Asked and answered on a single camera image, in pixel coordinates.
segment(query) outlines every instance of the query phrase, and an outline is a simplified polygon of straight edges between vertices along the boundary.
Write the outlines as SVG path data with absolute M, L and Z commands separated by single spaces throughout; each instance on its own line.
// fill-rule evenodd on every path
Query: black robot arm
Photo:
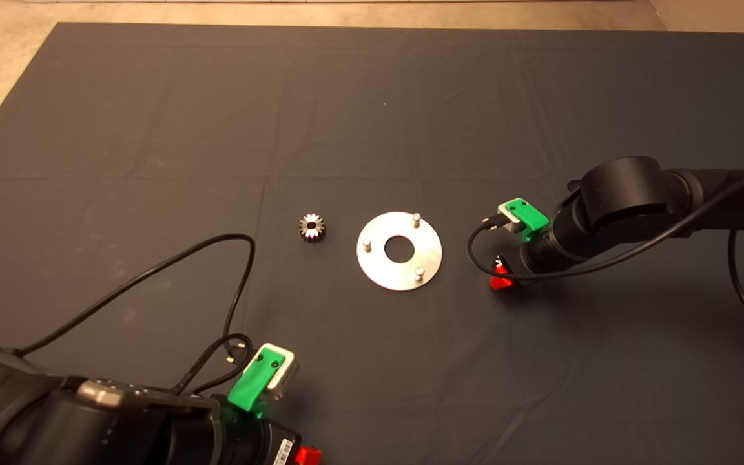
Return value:
M 665 171 L 644 156 L 608 161 L 571 181 L 547 227 L 501 260 L 510 274 L 567 270 L 619 244 L 655 238 L 742 180 L 744 170 Z M 744 230 L 744 187 L 671 236 L 700 229 Z
M 0 465 L 290 465 L 300 442 L 225 397 L 52 376 L 0 351 Z

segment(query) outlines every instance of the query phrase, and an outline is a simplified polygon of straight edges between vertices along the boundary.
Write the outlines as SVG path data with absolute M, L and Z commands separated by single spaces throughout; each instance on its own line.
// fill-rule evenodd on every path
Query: black cable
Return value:
M 248 354 L 245 360 L 242 363 L 240 363 L 237 366 L 237 368 L 235 368 L 234 370 L 231 370 L 229 373 L 226 373 L 221 377 L 210 380 L 210 382 L 204 382 L 200 385 L 195 386 L 195 388 L 191 389 L 191 393 L 199 394 L 201 392 L 208 391 L 210 388 L 216 388 L 216 386 L 219 386 L 224 382 L 230 382 L 230 380 L 233 380 L 237 375 L 239 375 L 245 369 L 245 366 L 249 364 L 249 361 L 251 360 L 251 357 L 253 356 L 254 356 L 254 348 L 251 348 L 250 351 L 248 351 Z
M 479 270 L 484 271 L 484 273 L 499 278 L 506 278 L 509 280 L 551 280 L 556 278 L 566 278 L 570 276 L 580 276 L 581 274 L 594 273 L 596 271 L 602 271 L 606 268 L 612 267 L 613 265 L 625 262 L 626 260 L 629 260 L 643 253 L 644 251 L 655 247 L 665 239 L 671 238 L 671 236 L 675 235 L 679 231 L 682 231 L 683 229 L 685 229 L 685 227 L 694 224 L 697 220 L 708 214 L 708 212 L 710 212 L 712 209 L 720 205 L 720 203 L 728 200 L 732 197 L 733 194 L 738 193 L 742 189 L 744 189 L 744 177 L 742 177 L 742 179 L 738 180 L 737 182 L 732 183 L 732 185 L 728 186 L 726 189 L 724 189 L 724 191 L 721 191 L 720 193 L 714 195 L 714 197 L 711 197 L 710 200 L 700 205 L 699 208 L 694 209 L 694 211 L 682 218 L 682 220 L 679 220 L 676 224 L 673 224 L 673 226 L 669 227 L 669 229 L 665 230 L 658 236 L 655 236 L 655 238 L 644 241 L 638 246 L 625 251 L 625 253 L 621 253 L 615 257 L 612 257 L 611 259 L 605 260 L 603 262 L 597 262 L 593 265 L 587 265 L 586 267 L 540 274 L 510 274 L 493 271 L 490 267 L 486 267 L 486 265 L 479 263 L 478 259 L 475 258 L 475 254 L 473 254 L 473 242 L 475 241 L 476 236 L 481 234 L 481 232 L 488 229 L 493 229 L 496 226 L 496 224 L 490 222 L 482 223 L 481 226 L 479 226 L 472 232 L 472 234 L 470 234 L 470 237 L 467 239 L 467 255 L 469 256 L 470 261 L 473 262 L 473 265 L 478 267 Z
M 243 335 L 242 333 L 233 333 L 232 335 L 225 335 L 221 338 L 217 338 L 214 342 L 209 344 L 208 347 L 206 347 L 206 350 L 203 351 L 203 353 L 200 354 L 197 361 L 194 362 L 194 364 L 189 368 L 188 371 L 186 371 L 186 374 L 183 375 L 183 378 L 174 385 L 174 387 L 171 388 L 171 393 L 173 394 L 182 394 L 183 391 L 185 391 L 186 386 L 189 385 L 192 380 L 194 380 L 194 377 L 197 376 L 197 373 L 200 373 L 200 370 L 203 369 L 204 365 L 209 362 L 209 359 L 214 355 L 214 352 L 220 348 L 222 345 L 224 345 L 226 342 L 231 341 L 231 339 L 240 339 L 240 341 L 243 342 L 245 345 L 245 352 L 246 352 L 246 359 L 243 362 L 240 362 L 240 364 L 235 368 L 233 371 L 233 375 L 231 378 L 237 376 L 241 371 L 243 371 L 243 368 L 245 368 L 246 363 L 251 358 L 251 355 L 254 351 L 254 348 L 251 345 L 251 339 L 248 338 L 248 336 Z M 203 385 L 198 386 L 199 388 L 206 386 L 208 383 L 203 383 Z
M 254 239 L 251 238 L 248 234 L 240 234 L 240 233 L 229 233 L 229 234 L 222 234 L 219 236 L 213 236 L 213 238 L 206 239 L 204 241 L 198 242 L 194 246 L 191 246 L 187 248 L 184 251 L 181 251 L 175 256 L 172 256 L 171 258 L 165 260 L 164 262 L 155 265 L 154 267 L 151 267 L 150 269 L 143 271 L 140 274 L 137 274 L 137 276 L 134 276 L 132 279 L 127 280 L 126 283 L 116 288 L 114 291 L 111 291 L 109 294 L 105 295 L 103 298 L 100 298 L 95 304 L 92 304 L 92 306 L 88 307 L 88 309 L 85 309 L 81 314 L 77 315 L 73 318 L 73 320 L 68 321 L 68 323 L 63 324 L 59 329 L 53 330 L 52 333 L 50 333 L 47 336 L 44 336 L 44 338 L 39 339 L 36 342 L 33 342 L 33 344 L 30 344 L 26 347 L 13 349 L 12 353 L 14 355 L 17 355 L 19 357 L 26 356 L 29 353 L 33 353 L 33 351 L 37 351 L 41 349 L 42 347 L 47 346 L 53 341 L 56 341 L 56 339 L 61 338 L 65 335 L 65 333 L 68 333 L 71 329 L 74 329 L 75 327 L 79 326 L 79 324 L 82 324 L 83 321 L 88 320 L 92 315 L 96 314 L 99 310 L 103 309 L 107 304 L 111 303 L 115 298 L 119 297 L 122 294 L 125 294 L 129 289 L 132 289 L 134 286 L 138 285 L 139 283 L 144 282 L 144 280 L 147 280 L 151 276 L 154 276 L 154 274 L 159 273 L 162 270 L 165 270 L 168 267 L 171 267 L 171 265 L 174 265 L 177 262 L 182 261 L 183 259 L 186 259 L 189 256 L 194 255 L 198 251 L 203 250 L 206 247 L 212 246 L 213 244 L 216 244 L 218 242 L 224 242 L 224 241 L 246 241 L 249 242 L 249 259 L 248 262 L 246 262 L 245 265 L 245 271 L 243 272 L 243 276 L 240 278 L 240 285 L 237 286 L 237 291 L 234 294 L 233 300 L 231 300 L 231 306 L 228 309 L 228 315 L 225 316 L 225 326 L 223 328 L 223 334 L 228 335 L 229 332 L 229 326 L 231 324 L 231 318 L 233 317 L 234 310 L 236 309 L 237 302 L 240 300 L 240 295 L 242 294 L 243 289 L 245 288 L 245 283 L 249 279 L 249 274 L 251 273 L 251 266 L 254 263 Z M 225 348 L 227 348 L 228 351 L 232 351 L 233 348 L 230 344 L 228 344 L 228 339 L 225 339 Z
M 731 283 L 744 307 L 744 290 L 739 282 L 739 274 L 736 272 L 736 230 L 731 230 L 728 234 L 728 271 L 731 273 Z

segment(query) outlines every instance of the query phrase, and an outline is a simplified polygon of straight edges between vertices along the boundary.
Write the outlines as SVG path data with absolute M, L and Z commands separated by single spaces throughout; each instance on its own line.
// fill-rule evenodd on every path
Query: center hole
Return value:
M 393 236 L 384 245 L 386 256 L 396 263 L 409 262 L 409 259 L 415 255 L 413 242 L 404 236 Z

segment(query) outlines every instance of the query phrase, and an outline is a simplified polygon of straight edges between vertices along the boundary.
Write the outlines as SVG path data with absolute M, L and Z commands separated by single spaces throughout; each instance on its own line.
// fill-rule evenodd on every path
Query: cable connector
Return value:
M 511 221 L 513 220 L 504 214 L 494 214 L 491 217 L 487 217 L 481 220 L 481 223 L 483 223 L 485 226 L 490 227 L 490 230 L 492 231 L 510 223 Z

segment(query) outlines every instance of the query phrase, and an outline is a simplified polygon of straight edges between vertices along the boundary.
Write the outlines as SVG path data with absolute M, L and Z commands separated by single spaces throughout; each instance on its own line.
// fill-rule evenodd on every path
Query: circular metal plate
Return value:
M 386 242 L 396 236 L 407 238 L 415 249 L 404 263 L 386 256 Z M 425 285 L 440 268 L 440 239 L 418 214 L 389 212 L 366 223 L 358 236 L 358 263 L 370 280 L 392 291 L 410 291 Z

